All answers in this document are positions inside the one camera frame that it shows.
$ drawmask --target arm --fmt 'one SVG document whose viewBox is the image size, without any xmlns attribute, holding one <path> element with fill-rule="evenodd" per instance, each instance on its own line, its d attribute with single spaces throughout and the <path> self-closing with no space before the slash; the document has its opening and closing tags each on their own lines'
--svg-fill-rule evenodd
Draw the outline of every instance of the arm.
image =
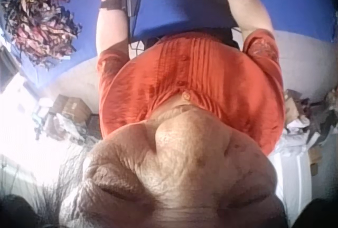
<svg viewBox="0 0 338 228">
<path fill-rule="evenodd" d="M 128 55 L 128 19 L 123 10 L 100 9 L 96 30 L 98 55 L 112 46 Z"/>
<path fill-rule="evenodd" d="M 260 0 L 228 0 L 228 2 L 244 41 L 249 34 L 260 28 L 273 32 L 270 16 Z"/>
</svg>

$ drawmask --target cardboard box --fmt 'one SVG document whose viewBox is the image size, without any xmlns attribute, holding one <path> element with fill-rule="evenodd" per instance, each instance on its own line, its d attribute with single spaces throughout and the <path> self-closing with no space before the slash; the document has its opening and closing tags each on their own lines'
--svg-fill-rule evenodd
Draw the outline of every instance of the cardboard box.
<svg viewBox="0 0 338 228">
<path fill-rule="evenodd" d="M 49 113 L 52 115 L 56 115 L 57 113 L 62 113 L 63 108 L 68 101 L 69 97 L 64 95 L 59 95 L 55 100 L 53 106 L 50 108 Z"/>
<path fill-rule="evenodd" d="M 90 108 L 80 98 L 69 98 L 66 102 L 62 114 L 76 123 L 83 123 L 91 115 Z"/>
<path fill-rule="evenodd" d="M 50 114 L 57 113 L 81 124 L 88 120 L 92 112 L 82 99 L 59 95 L 50 109 Z"/>
</svg>

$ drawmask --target short sleeve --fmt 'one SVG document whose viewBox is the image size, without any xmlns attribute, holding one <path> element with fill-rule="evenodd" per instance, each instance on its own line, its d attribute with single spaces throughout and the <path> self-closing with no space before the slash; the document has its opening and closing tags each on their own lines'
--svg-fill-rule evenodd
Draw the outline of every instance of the short sleeve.
<svg viewBox="0 0 338 228">
<path fill-rule="evenodd" d="M 99 95 L 100 95 L 100 125 L 103 135 L 106 135 L 103 118 L 109 116 L 112 111 L 104 106 L 112 102 L 115 97 L 110 94 L 115 76 L 129 62 L 129 56 L 119 50 L 109 48 L 99 56 L 97 70 L 99 72 Z"/>
<path fill-rule="evenodd" d="M 276 104 L 273 111 L 266 111 L 265 120 L 268 121 L 268 129 L 274 125 L 273 132 L 281 133 L 285 120 L 284 87 L 279 66 L 279 53 L 274 36 L 266 30 L 256 30 L 245 40 L 243 52 L 254 61 L 264 72 L 269 83 L 270 95 L 265 102 Z M 261 144 L 262 151 L 269 155 L 279 136 L 273 135 Z"/>
<path fill-rule="evenodd" d="M 283 87 L 279 52 L 275 38 L 269 31 L 258 29 L 251 33 L 244 42 L 243 52 Z"/>
<path fill-rule="evenodd" d="M 129 56 L 112 47 L 103 51 L 99 56 L 97 70 L 102 79 L 113 79 L 120 69 L 129 61 Z"/>
</svg>

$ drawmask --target shirt button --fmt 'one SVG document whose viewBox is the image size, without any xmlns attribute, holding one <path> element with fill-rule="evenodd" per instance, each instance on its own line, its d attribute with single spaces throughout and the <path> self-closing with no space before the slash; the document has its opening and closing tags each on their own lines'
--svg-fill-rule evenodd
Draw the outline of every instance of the shirt button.
<svg viewBox="0 0 338 228">
<path fill-rule="evenodd" d="M 178 82 L 177 82 L 177 85 L 178 85 L 178 86 L 184 86 L 184 85 L 185 85 L 185 82 L 183 82 L 183 81 L 178 81 Z"/>
<path fill-rule="evenodd" d="M 190 101 L 190 94 L 188 92 L 183 92 L 182 93 L 182 98 L 185 100 L 185 101 Z"/>
</svg>

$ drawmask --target wristwatch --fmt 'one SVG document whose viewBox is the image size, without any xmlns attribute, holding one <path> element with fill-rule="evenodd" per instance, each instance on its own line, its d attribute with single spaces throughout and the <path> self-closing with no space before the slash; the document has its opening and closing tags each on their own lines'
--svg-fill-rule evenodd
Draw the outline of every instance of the wristwatch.
<svg viewBox="0 0 338 228">
<path fill-rule="evenodd" d="M 101 2 L 100 9 L 123 10 L 123 0 L 105 0 Z"/>
</svg>

